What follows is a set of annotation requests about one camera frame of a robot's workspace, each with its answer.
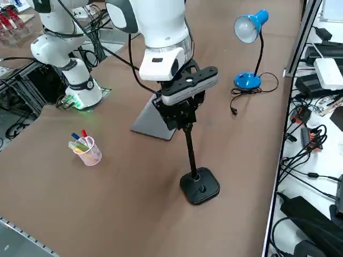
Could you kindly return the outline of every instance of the lamp base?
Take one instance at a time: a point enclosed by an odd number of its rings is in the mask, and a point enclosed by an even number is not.
[[[193,179],[191,173],[187,173],[180,179],[180,187],[187,200],[193,205],[202,203],[217,196],[220,185],[208,168],[198,168],[198,177]]]
[[[234,84],[241,89],[253,89],[261,85],[261,78],[254,77],[252,72],[242,72],[235,77]]]

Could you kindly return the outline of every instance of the stand base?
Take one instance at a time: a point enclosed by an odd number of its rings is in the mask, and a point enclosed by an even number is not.
[[[160,113],[151,102],[155,98],[155,95],[151,96],[135,123],[131,126],[131,131],[170,141],[176,129],[168,129]]]
[[[191,178],[191,173],[187,173],[180,179],[180,187],[187,200],[193,205],[202,203],[217,196],[220,185],[208,168],[198,168],[198,178]]]
[[[252,89],[261,85],[261,78],[254,77],[252,72],[243,72],[235,77],[234,84],[241,89]]]

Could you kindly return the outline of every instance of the white device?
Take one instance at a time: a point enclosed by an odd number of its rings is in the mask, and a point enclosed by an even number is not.
[[[170,81],[192,57],[184,0],[106,0],[114,26],[141,32],[146,50],[139,69],[144,80]]]
[[[343,89],[343,77],[332,58],[317,58],[314,63],[320,85],[324,89]]]
[[[88,4],[88,0],[62,2],[69,10]],[[85,63],[68,55],[85,41],[86,36],[82,30],[58,0],[27,0],[27,3],[39,13],[43,25],[50,30],[32,42],[33,56],[42,63],[56,67],[65,75],[69,82],[65,93],[75,99],[75,108],[83,109],[97,104],[102,99],[100,87],[91,77]]]

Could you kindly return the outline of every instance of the brown table surface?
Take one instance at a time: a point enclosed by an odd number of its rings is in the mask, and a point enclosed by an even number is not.
[[[233,78],[254,70],[260,47],[259,41],[240,42],[233,23],[262,7],[270,19],[263,27],[259,72],[273,72],[280,85],[234,102],[233,117]],[[113,89],[93,114],[45,107],[1,152],[0,214],[61,256],[260,256],[290,86],[282,70],[300,9],[297,0],[187,2],[195,60],[219,69],[219,82],[207,91],[193,129],[198,166],[210,168],[220,182],[216,198],[192,206],[180,190],[179,179],[190,171],[181,131],[170,142],[130,131],[150,94],[128,66],[111,57],[92,73]],[[132,47],[139,65],[142,37]],[[126,47],[122,56],[128,58]],[[274,85],[263,77],[263,89]],[[70,134],[81,129],[103,152],[92,168],[67,147]]]

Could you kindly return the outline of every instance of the red item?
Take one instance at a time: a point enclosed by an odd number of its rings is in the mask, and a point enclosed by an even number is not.
[[[88,136],[85,130],[81,130],[81,134],[84,138],[86,138]]]
[[[5,25],[5,27],[12,34],[15,40],[20,39],[20,36],[16,33],[14,27],[12,26],[8,18],[2,13],[0,13],[0,21]]]
[[[25,26],[25,24],[23,23],[23,21],[19,18],[19,16],[13,12],[13,10],[8,8],[8,14],[10,19],[14,22],[14,24],[16,25],[16,27],[18,29],[22,29],[22,33],[26,33],[29,34],[29,31],[27,29],[27,27]]]

